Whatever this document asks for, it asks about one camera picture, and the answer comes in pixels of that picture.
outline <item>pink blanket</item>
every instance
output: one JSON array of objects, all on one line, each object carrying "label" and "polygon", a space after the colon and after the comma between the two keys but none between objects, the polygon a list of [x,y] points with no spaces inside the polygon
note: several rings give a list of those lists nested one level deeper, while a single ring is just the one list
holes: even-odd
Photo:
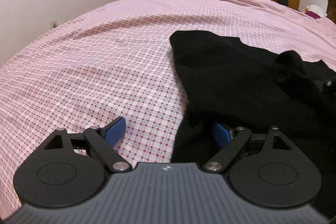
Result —
[{"label": "pink blanket", "polygon": [[0,215],[20,203],[17,167],[57,127],[127,121],[117,151],[168,162],[187,98],[170,35],[208,30],[336,70],[336,28],[270,0],[119,0],[47,32],[0,70]]}]

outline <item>checkered fabric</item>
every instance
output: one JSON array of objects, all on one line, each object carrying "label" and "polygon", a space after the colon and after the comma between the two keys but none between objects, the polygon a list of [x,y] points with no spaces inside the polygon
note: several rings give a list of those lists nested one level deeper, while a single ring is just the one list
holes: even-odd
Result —
[{"label": "checkered fabric", "polygon": [[169,162],[187,98],[169,44],[176,30],[296,50],[336,69],[336,30],[270,0],[119,0],[32,42],[0,69],[0,215],[20,203],[15,170],[57,127],[82,132],[118,116],[132,165]]}]

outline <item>plaid bedsheet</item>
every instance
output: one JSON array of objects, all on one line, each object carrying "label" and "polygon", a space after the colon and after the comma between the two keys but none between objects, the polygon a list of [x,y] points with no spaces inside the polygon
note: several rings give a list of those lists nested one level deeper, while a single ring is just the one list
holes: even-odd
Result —
[{"label": "plaid bedsheet", "polygon": [[57,127],[125,117],[117,151],[169,162],[187,98],[169,44],[176,30],[296,50],[336,69],[336,30],[270,0],[119,0],[42,35],[0,69],[0,215],[19,206],[15,170]]}]

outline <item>white logo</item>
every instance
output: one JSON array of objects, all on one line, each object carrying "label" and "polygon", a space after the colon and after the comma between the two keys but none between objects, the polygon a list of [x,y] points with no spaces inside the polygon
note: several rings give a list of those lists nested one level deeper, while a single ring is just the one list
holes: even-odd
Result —
[{"label": "white logo", "polygon": [[169,171],[170,169],[172,169],[172,167],[170,167],[169,165],[166,165],[166,166],[162,167],[162,169],[164,171]]}]

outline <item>blue gripper pad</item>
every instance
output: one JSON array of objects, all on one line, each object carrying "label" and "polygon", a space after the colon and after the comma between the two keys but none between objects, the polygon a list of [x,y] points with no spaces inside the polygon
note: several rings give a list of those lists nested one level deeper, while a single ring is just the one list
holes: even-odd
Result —
[{"label": "blue gripper pad", "polygon": [[220,123],[214,124],[212,133],[221,148],[224,148],[233,139],[233,129]]},{"label": "blue gripper pad", "polygon": [[119,140],[124,137],[125,131],[126,120],[123,117],[118,117],[101,130],[100,136],[109,146],[115,147]]}]

